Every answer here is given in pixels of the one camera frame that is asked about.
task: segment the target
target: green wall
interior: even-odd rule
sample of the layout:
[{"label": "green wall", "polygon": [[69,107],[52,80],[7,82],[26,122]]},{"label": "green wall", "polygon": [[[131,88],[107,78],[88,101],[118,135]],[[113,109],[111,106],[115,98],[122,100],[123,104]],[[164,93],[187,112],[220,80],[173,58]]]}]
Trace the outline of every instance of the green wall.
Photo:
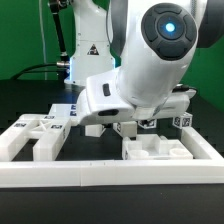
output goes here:
[{"label": "green wall", "polygon": [[[94,0],[106,7],[108,0]],[[59,47],[52,15],[42,0],[46,39],[47,62],[59,60]],[[66,47],[71,56],[75,51],[74,19],[71,7],[60,12]],[[8,79],[16,72],[35,64],[41,64],[43,45],[41,40],[39,1],[1,1],[0,7],[0,79]],[[49,74],[49,79],[56,79]],[[24,75],[24,79],[44,79],[44,74]],[[198,49],[183,83],[199,89],[199,94],[224,111],[224,38],[210,49]]]}]

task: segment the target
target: black sticker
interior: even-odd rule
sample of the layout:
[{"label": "black sticker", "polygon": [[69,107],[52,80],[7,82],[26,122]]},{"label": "black sticker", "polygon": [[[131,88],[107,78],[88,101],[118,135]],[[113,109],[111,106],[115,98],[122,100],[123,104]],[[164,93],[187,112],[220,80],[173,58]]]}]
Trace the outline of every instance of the black sticker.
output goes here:
[{"label": "black sticker", "polygon": [[191,123],[191,119],[190,118],[184,118],[183,119],[182,126],[183,127],[189,127],[190,126],[190,123]]},{"label": "black sticker", "polygon": [[52,120],[54,118],[55,118],[55,116],[46,116],[44,119],[49,119],[49,120],[51,119]]},{"label": "black sticker", "polygon": [[99,52],[97,51],[95,44],[93,44],[93,46],[89,50],[88,55],[99,55]]},{"label": "black sticker", "polygon": [[52,129],[62,129],[62,125],[52,125],[51,128]]},{"label": "black sticker", "polygon": [[65,129],[63,130],[63,139],[65,140]]},{"label": "black sticker", "polygon": [[175,117],[174,124],[178,127],[180,126],[180,118],[179,117]]},{"label": "black sticker", "polygon": [[121,132],[121,124],[120,123],[117,124],[117,131]]},{"label": "black sticker", "polygon": [[76,111],[71,111],[70,112],[70,116],[72,116],[72,117],[75,117],[77,114],[76,114]]},{"label": "black sticker", "polygon": [[25,126],[26,126],[26,124],[24,124],[24,123],[17,123],[14,125],[14,127],[16,127],[16,128],[24,128]]},{"label": "black sticker", "polygon": [[72,105],[71,110],[76,110],[76,105]]}]

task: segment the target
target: black cable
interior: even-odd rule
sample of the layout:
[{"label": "black cable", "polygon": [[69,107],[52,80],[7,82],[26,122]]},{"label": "black cable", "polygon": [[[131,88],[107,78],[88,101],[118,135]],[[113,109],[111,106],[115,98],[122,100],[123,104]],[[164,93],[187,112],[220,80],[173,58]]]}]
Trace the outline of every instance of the black cable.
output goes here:
[{"label": "black cable", "polygon": [[44,72],[64,72],[64,71],[66,71],[66,69],[61,69],[61,70],[51,70],[51,71],[48,71],[48,70],[46,70],[46,71],[44,71],[44,70],[42,70],[42,71],[27,71],[27,72],[24,72],[23,74],[29,74],[29,73],[44,73]]},{"label": "black cable", "polygon": [[56,63],[48,63],[48,64],[39,64],[39,65],[34,65],[28,68],[25,68],[24,70],[20,71],[19,73],[13,75],[10,79],[11,80],[17,80],[21,75],[23,75],[24,73],[33,70],[33,69],[37,69],[37,68],[44,68],[44,67],[53,67],[53,66],[57,66]]},{"label": "black cable", "polygon": [[191,86],[188,86],[188,85],[180,85],[180,86],[176,86],[174,89],[173,89],[173,93],[176,93],[176,92],[187,92],[188,90],[195,90],[196,92],[198,92],[198,90],[195,88],[195,87],[191,87]]}]

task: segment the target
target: white platform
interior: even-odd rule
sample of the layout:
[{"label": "white platform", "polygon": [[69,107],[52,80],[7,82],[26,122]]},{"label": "white platform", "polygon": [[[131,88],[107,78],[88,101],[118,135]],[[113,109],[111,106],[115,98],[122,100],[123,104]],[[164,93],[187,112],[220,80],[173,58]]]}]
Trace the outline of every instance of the white platform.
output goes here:
[{"label": "white platform", "polygon": [[[78,124],[78,117],[71,111],[75,113],[74,107],[69,105],[67,110],[61,111],[61,116],[67,114],[65,117],[60,117],[60,110],[56,112],[55,108],[49,115],[24,115],[0,136],[0,187],[224,183],[224,159],[192,127],[183,128],[181,145],[194,159],[133,160],[132,157],[119,161],[55,162],[70,127]],[[53,140],[48,144],[49,134]],[[151,146],[158,154],[168,155],[168,151],[179,144],[172,142],[168,144],[171,148],[156,148],[153,137],[150,137],[154,142]],[[30,138],[39,139],[33,151],[36,161],[9,162]],[[150,148],[144,138],[149,139],[142,135],[136,140],[142,141],[142,149]],[[44,147],[38,149],[41,139],[44,139],[45,150],[41,149]]]}]

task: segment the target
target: white robot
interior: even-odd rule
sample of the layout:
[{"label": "white robot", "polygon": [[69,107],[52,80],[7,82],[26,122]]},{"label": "white robot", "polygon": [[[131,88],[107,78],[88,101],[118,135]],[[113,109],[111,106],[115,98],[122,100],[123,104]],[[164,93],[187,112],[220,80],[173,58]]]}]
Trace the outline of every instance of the white robot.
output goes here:
[{"label": "white robot", "polygon": [[[69,4],[77,44],[70,59],[58,16]],[[60,66],[70,66],[65,82],[84,89],[74,105],[53,105],[48,115],[22,116],[0,136],[0,161],[11,161],[29,138],[39,139],[36,160],[54,160],[71,126],[183,115],[196,91],[179,82],[195,49],[211,46],[224,33],[222,0],[111,0],[107,12],[92,0],[50,0],[49,6]],[[114,68],[110,48],[121,57],[120,67]],[[51,156],[43,159],[40,152],[48,150]]]},{"label": "white robot", "polygon": [[[195,91],[178,92],[175,87],[193,58],[201,24],[206,26],[208,12],[212,18],[217,16],[218,6],[220,13],[222,1],[145,0],[139,3],[112,0],[107,15],[107,33],[122,64],[110,71],[102,69],[98,75],[86,79],[86,88],[77,102],[79,124],[183,114]],[[218,29],[221,36],[223,28]]]}]

